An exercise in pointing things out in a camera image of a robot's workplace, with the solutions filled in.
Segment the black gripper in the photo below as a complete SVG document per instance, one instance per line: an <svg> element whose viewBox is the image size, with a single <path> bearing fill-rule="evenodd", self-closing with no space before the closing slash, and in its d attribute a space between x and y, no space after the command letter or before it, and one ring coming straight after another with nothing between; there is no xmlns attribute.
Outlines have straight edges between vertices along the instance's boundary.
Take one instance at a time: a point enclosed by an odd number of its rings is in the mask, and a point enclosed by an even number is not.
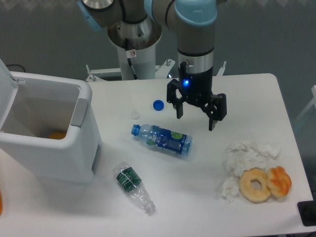
<svg viewBox="0 0 316 237"><path fill-rule="evenodd" d="M212 131L218 121L227 115L226 94L212 94L213 68L201 73L189 73L187 62L183 61L179 68L179 81L172 79L167 84L166 100L176 110L176 117L183 116L183 103L200 106L209 118L208 130Z"/></svg>

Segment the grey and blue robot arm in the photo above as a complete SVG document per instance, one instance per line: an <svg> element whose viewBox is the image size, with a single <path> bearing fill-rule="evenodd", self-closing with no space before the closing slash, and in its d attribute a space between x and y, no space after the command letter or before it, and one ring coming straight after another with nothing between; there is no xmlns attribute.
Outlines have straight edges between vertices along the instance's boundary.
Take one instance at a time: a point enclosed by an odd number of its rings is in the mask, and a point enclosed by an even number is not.
<svg viewBox="0 0 316 237"><path fill-rule="evenodd" d="M162 26L177 39L178 78L167 85L166 99L183 115L183 104L201 108L212 130L227 114L225 94L212 92L217 0L80 0L91 27L106 28L122 56L121 71L139 79L136 59L159 41Z"/></svg>

